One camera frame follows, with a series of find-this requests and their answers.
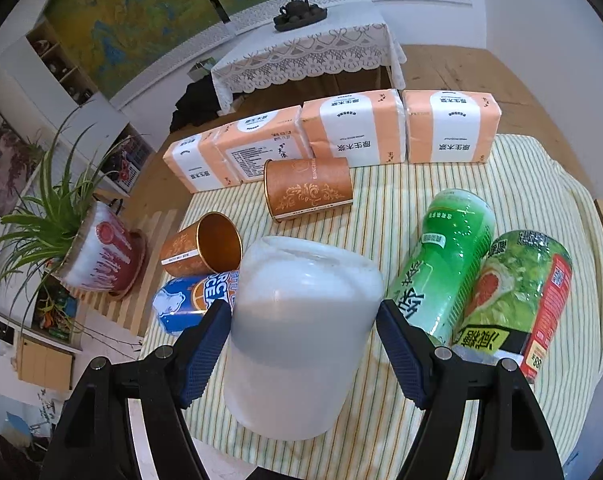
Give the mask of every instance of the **orange tissue package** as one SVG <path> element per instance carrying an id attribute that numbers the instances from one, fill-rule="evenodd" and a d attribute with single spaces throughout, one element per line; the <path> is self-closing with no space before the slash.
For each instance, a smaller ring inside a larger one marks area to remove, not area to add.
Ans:
<path id="1" fill-rule="evenodd" d="M 191 192 L 238 186 L 241 181 L 214 145 L 219 128 L 173 142 L 164 161 Z"/>
<path id="2" fill-rule="evenodd" d="M 395 89 L 307 101 L 301 121 L 316 158 L 343 156 L 351 168 L 406 160 L 406 119 Z"/>
<path id="3" fill-rule="evenodd" d="M 215 144 L 241 180 L 261 180 L 267 160 L 312 158 L 300 115 L 297 105 L 226 124 Z"/>
<path id="4" fill-rule="evenodd" d="M 501 108 L 491 94 L 405 90 L 408 162 L 486 162 Z"/>

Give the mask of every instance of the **white lace tablecloth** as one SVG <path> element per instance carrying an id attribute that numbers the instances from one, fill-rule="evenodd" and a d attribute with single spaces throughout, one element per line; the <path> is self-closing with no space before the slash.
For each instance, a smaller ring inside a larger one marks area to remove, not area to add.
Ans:
<path id="1" fill-rule="evenodd" d="M 324 73 L 390 67 L 394 88 L 406 82 L 406 55 L 383 16 L 371 2 L 329 7 L 328 17 L 306 27 L 277 32 L 269 23 L 252 31 L 212 69 L 223 112 L 233 92 L 253 92 L 272 84 Z"/>

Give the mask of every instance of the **blue gripper pad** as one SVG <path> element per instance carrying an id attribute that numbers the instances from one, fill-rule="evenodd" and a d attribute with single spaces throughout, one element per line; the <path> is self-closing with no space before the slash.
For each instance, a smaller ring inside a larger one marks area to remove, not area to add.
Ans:
<path id="1" fill-rule="evenodd" d="M 430 401 L 429 377 L 432 361 L 429 350 L 434 349 L 432 343 L 421 329 L 408 324 L 391 300 L 381 302 L 376 322 L 377 333 L 386 349 L 401 391 L 416 407 L 425 410 Z"/>
<path id="2" fill-rule="evenodd" d="M 230 321 L 232 319 L 232 310 L 225 301 L 217 300 L 219 310 L 214 312 L 212 308 L 206 313 L 204 319 L 195 328 L 204 330 L 201 342 L 192 353 L 190 362 L 185 369 L 185 382 L 179 398 L 183 406 L 189 406 L 195 399 L 199 399 L 206 389 L 206 384 L 210 379 L 221 349 L 230 333 Z M 209 314 L 215 314 L 212 322 L 205 322 Z"/>

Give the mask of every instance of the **striped tablecloth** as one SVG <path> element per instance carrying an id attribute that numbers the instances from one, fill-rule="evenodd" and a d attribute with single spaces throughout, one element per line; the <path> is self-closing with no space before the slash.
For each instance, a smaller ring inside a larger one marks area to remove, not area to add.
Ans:
<path id="1" fill-rule="evenodd" d="M 278 224 L 269 217 L 262 183 L 196 194 L 182 227 L 208 211 L 235 222 L 248 247 L 265 235 L 286 235 L 336 245 L 379 264 L 389 282 L 399 273 L 421 232 L 433 196 L 459 187 L 483 197 L 497 216 L 496 235 L 513 229 L 549 234 L 573 258 L 571 294 L 534 392 L 562 462 L 581 431 L 603 373 L 603 228 L 587 190 L 532 137 L 499 135 L 482 164 L 396 164 L 351 170 L 355 202 Z M 171 344 L 156 319 L 142 356 Z M 422 413 L 406 400 L 373 330 L 353 389 L 334 427 L 300 442 L 264 438 L 240 426 L 226 409 L 222 383 L 226 351 L 204 396 L 185 412 L 192 436 L 217 449 L 298 478 L 391 479 L 401 467 Z M 477 403 L 468 402 L 451 479 L 463 477 Z"/>

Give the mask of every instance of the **white plastic jar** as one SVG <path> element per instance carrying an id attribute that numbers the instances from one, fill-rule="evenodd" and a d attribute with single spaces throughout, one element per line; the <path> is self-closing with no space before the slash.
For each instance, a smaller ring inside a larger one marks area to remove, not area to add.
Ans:
<path id="1" fill-rule="evenodd" d="M 305 440 L 337 420 L 383 298 L 371 260 L 268 236 L 242 259 L 224 398 L 240 424 Z"/>

